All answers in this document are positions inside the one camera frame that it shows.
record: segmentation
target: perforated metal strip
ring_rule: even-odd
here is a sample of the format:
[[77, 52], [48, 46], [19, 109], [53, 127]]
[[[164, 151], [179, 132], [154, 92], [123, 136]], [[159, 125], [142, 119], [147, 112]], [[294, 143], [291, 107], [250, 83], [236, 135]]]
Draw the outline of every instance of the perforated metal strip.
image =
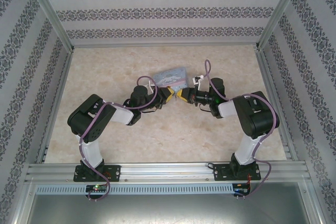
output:
[[[39, 185], [37, 195], [83, 195], [86, 185]], [[112, 185], [111, 195], [232, 194], [232, 184]]]

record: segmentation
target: floor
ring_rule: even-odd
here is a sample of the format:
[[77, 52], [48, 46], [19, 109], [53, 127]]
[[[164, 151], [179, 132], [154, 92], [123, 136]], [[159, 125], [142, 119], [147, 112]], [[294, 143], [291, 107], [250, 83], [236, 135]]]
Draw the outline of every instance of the floor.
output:
[[[259, 90], [267, 96], [252, 46], [75, 49], [45, 162], [80, 161], [67, 118], [91, 94], [123, 103], [139, 76], [177, 67], [186, 67], [192, 87], [192, 77], [204, 73], [205, 59], [212, 63], [211, 77], [224, 80], [227, 97]], [[143, 114], [134, 126], [108, 124], [99, 143], [108, 163], [215, 162], [230, 160], [242, 135], [238, 117], [219, 120], [173, 98], [161, 110]], [[286, 159], [278, 131], [259, 148], [257, 157]]]

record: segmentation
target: metal bracket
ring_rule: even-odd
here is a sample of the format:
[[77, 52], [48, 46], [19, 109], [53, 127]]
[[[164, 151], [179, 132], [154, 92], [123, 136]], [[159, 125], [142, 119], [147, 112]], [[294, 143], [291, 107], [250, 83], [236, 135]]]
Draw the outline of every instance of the metal bracket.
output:
[[[119, 182], [120, 178], [120, 165], [104, 165], [102, 174], [110, 182]], [[87, 170], [82, 165], [77, 165], [74, 174], [74, 182], [104, 182], [102, 177], [92, 176], [87, 173]]]
[[230, 164], [215, 164], [213, 166], [215, 181], [228, 181], [228, 180], [261, 180], [259, 166], [253, 164], [249, 170], [242, 170], [237, 175], [234, 175]]

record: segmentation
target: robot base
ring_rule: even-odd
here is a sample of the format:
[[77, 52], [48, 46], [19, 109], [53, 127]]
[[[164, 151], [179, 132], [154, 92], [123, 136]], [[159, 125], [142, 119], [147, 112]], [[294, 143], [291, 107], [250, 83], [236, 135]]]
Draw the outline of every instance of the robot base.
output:
[[[104, 175], [110, 182], [119, 182], [120, 165], [105, 165], [104, 160], [96, 167], [96, 170]], [[86, 166], [83, 161], [76, 166], [74, 182], [104, 182], [105, 180]]]
[[213, 170], [215, 181], [248, 180], [248, 177], [250, 180], [261, 180], [259, 166], [256, 162], [240, 165], [235, 154], [232, 154], [229, 164], [214, 164]]

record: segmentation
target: blue package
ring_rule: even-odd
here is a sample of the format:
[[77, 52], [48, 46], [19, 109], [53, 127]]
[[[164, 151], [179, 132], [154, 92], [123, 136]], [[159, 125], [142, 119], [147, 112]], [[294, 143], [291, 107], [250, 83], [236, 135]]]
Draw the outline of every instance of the blue package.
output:
[[158, 87], [170, 87], [175, 93], [188, 87], [187, 74], [184, 67], [157, 73], [153, 76], [153, 79]]

